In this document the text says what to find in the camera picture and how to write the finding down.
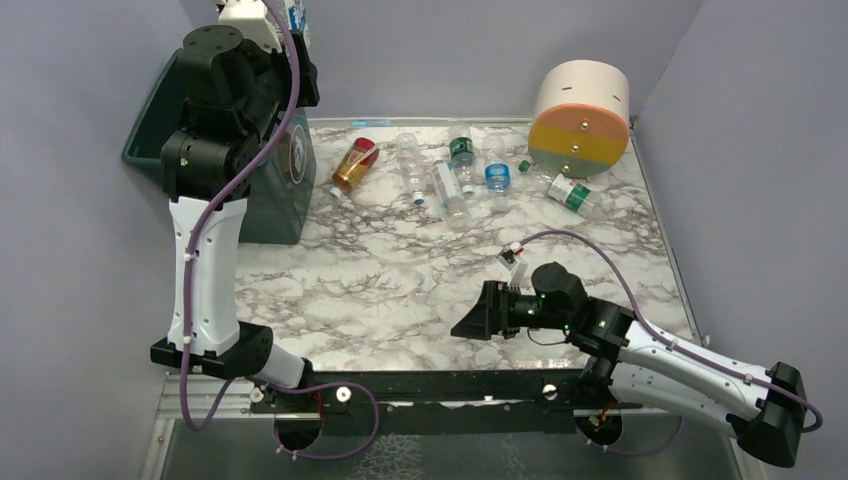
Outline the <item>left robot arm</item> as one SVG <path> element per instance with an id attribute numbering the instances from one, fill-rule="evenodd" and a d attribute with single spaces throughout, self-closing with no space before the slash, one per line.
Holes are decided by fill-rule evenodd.
<path id="1" fill-rule="evenodd" d="M 308 362 L 277 346 L 269 328 L 239 320 L 234 292 L 241 244 L 294 245 L 301 237 L 316 174 L 304 113 L 316 101 L 312 81 L 303 78 L 288 113 L 284 54 L 225 25 L 190 32 L 171 70 L 182 92 L 159 158 L 176 291 L 168 334 L 151 359 L 296 388 Z"/>

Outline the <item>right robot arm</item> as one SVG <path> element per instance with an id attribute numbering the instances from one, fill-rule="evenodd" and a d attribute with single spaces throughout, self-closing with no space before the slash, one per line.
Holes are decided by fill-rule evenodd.
<path id="1" fill-rule="evenodd" d="M 578 389 L 597 407 L 660 408 L 712 424 L 762 462 L 795 465 L 808 410 L 797 369 L 746 364 L 642 325 L 631 309 L 589 296 L 579 277 L 556 262 L 536 268 L 531 284 L 533 294 L 524 295 L 504 281 L 484 282 L 451 335 L 489 340 L 523 328 L 560 331 L 590 357 Z"/>

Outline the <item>clear bottle grey blue label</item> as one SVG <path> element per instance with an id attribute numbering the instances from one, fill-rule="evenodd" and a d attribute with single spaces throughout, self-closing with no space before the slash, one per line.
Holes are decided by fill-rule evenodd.
<path id="1" fill-rule="evenodd" d="M 287 18 L 289 30 L 299 34 L 307 48 L 310 47 L 311 34 L 303 0 L 277 0 L 277 9 Z"/>

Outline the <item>amber bottle red label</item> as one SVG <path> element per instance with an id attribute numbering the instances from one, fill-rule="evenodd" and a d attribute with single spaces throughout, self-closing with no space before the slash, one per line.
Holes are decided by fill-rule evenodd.
<path id="1" fill-rule="evenodd" d="M 364 137 L 356 138 L 332 174 L 330 195 L 339 200 L 350 194 L 370 171 L 379 157 L 377 144 Z"/>

